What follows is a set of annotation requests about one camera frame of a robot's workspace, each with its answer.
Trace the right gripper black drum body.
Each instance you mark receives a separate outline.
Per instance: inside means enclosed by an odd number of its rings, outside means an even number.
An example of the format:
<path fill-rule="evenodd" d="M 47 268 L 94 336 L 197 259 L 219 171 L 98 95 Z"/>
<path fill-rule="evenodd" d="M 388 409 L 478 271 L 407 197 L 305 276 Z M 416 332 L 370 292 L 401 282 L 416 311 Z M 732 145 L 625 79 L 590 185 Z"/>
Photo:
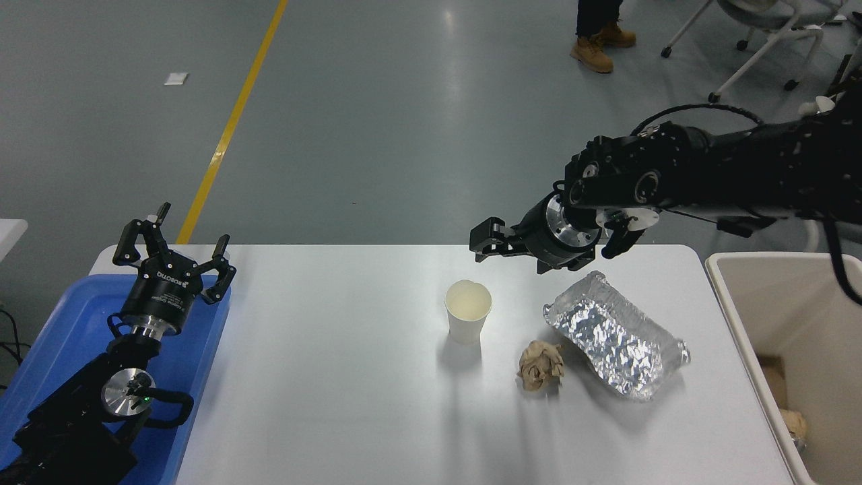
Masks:
<path fill-rule="evenodd" d="M 527 212 L 515 236 L 537 261 L 536 273 L 576 272 L 594 260 L 599 226 L 591 209 L 566 208 L 560 196 L 548 195 Z"/>

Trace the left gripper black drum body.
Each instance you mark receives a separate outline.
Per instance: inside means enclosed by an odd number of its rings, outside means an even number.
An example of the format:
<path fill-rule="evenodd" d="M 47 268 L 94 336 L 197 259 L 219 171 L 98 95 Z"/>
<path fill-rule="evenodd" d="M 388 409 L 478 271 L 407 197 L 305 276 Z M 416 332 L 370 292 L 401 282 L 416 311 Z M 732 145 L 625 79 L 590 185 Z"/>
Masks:
<path fill-rule="evenodd" d="M 170 254 L 169 262 L 145 258 L 121 307 L 121 325 L 156 327 L 164 335 L 181 334 L 203 289 L 202 277 L 191 274 L 196 266 L 196 261 L 176 252 Z"/>

